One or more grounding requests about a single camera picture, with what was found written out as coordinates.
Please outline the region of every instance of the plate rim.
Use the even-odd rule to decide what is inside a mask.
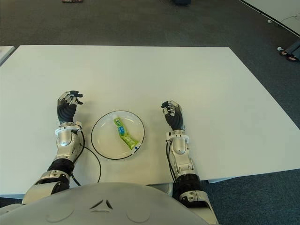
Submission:
[[[96,148],[95,148],[95,146],[94,146],[94,143],[93,143],[93,140],[92,140],[92,138],[93,138],[93,131],[94,131],[94,128],[95,128],[95,126],[97,125],[97,123],[98,123],[103,117],[105,117],[106,115],[108,115],[108,114],[110,114],[110,113],[113,113],[113,112],[128,112],[128,113],[131,113],[131,114],[133,114],[134,116],[136,116],[136,117],[141,121],[143,130],[144,130],[144,134],[143,134],[143,137],[142,137],[141,146],[142,146],[143,141],[144,141],[144,138],[145,138],[145,126],[144,126],[144,123],[143,123],[143,121],[141,120],[140,117],[138,117],[138,116],[137,116],[136,114],[134,114],[133,112],[130,112],[130,111],[127,111],[127,110],[115,110],[115,111],[111,111],[111,112],[109,112],[109,113],[107,113],[107,114],[101,116],[100,119],[98,119],[98,120],[96,121],[96,123],[95,123],[94,126],[93,126],[92,132],[91,132],[91,134],[90,134],[90,141],[91,141],[91,143],[92,143],[93,149],[96,151],[96,153],[98,153],[99,155],[101,155],[101,156],[104,157],[104,158],[111,159],[111,160],[120,160],[120,159],[124,159],[124,158],[130,157],[130,156],[132,156],[132,154],[129,155],[129,156],[123,157],[123,158],[109,158],[109,157],[106,157],[106,156],[100,154],[100,153],[96,150]]]

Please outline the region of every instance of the gray carpet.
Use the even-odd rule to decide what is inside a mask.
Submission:
[[[0,45],[228,46],[300,128],[300,63],[280,57],[297,37],[238,0],[1,0]],[[300,170],[206,184],[224,225],[299,225]],[[0,199],[0,206],[10,204]]]

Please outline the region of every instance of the shoe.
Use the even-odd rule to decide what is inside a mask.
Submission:
[[[290,61],[290,62],[299,62],[299,59],[297,59],[297,58],[294,57],[294,56],[287,57],[286,60],[288,60],[288,61]]]
[[[287,57],[291,56],[289,53],[285,52],[285,50],[280,51],[279,55],[281,55],[281,56],[287,56]]]

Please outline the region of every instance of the silver metal joint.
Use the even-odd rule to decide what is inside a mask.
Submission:
[[[41,180],[49,179],[49,178],[59,178],[60,176],[66,177],[67,180],[70,182],[70,177],[67,173],[60,171],[60,170],[50,170],[42,174],[40,179],[36,182],[39,183]]]
[[[81,148],[77,132],[81,130],[81,122],[64,122],[55,130],[55,134],[58,136],[56,141],[58,150],[54,160],[65,158],[72,162],[75,161]]]
[[[189,157],[189,137],[184,130],[166,133],[167,142],[171,143],[170,161],[176,178],[184,174],[197,174],[192,159]]]

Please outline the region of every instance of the white table surface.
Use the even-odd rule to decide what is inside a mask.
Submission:
[[[0,46],[0,65],[14,49],[13,46]]]
[[[183,109],[202,180],[300,168],[299,129],[229,48],[20,46],[0,67],[0,194],[24,194],[47,170],[66,90],[84,94],[75,120],[89,147],[92,126],[110,111],[131,111],[145,125],[136,155],[99,157],[101,181],[171,181],[160,108],[169,99]],[[75,176],[86,184],[98,172],[85,151]]]

